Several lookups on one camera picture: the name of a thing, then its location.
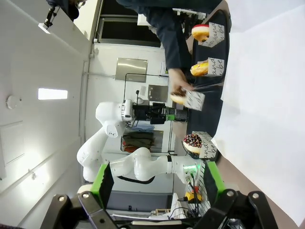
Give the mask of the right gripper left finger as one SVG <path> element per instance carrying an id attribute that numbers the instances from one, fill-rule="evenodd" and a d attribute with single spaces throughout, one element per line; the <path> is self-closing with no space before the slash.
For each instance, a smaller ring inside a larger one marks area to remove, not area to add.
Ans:
<path id="1" fill-rule="evenodd" d="M 46 213 L 47 229 L 74 229 L 79 221 L 88 220 L 94 229 L 113 229 L 115 223 L 106 208 L 114 181 L 110 164 L 100 167 L 89 191 L 69 198 L 57 194 Z"/>

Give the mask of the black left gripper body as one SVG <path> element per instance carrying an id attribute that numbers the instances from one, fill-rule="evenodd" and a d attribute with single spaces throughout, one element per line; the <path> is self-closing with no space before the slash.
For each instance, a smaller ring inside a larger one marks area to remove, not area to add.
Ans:
<path id="1" fill-rule="evenodd" d="M 152 105 L 133 105 L 136 121 L 149 121 L 152 125 L 162 125 L 166 121 L 165 104 L 153 103 Z"/>

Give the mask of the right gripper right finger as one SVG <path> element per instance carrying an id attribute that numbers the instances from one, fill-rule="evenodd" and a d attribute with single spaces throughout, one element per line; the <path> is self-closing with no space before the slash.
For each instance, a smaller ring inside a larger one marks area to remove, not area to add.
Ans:
<path id="1" fill-rule="evenodd" d="M 226 229 L 231 219 L 240 222 L 243 229 L 278 228 L 265 194 L 252 191 L 244 195 L 227 188 L 214 161 L 203 162 L 198 185 L 205 203 L 196 229 Z"/>

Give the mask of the person's right hand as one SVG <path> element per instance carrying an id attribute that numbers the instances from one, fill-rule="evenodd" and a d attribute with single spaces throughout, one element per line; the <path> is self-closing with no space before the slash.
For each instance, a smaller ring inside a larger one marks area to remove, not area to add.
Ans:
<path id="1" fill-rule="evenodd" d="M 177 92 L 182 89 L 193 90 L 193 86 L 187 83 L 186 77 L 181 69 L 172 68 L 168 70 L 172 92 Z"/>

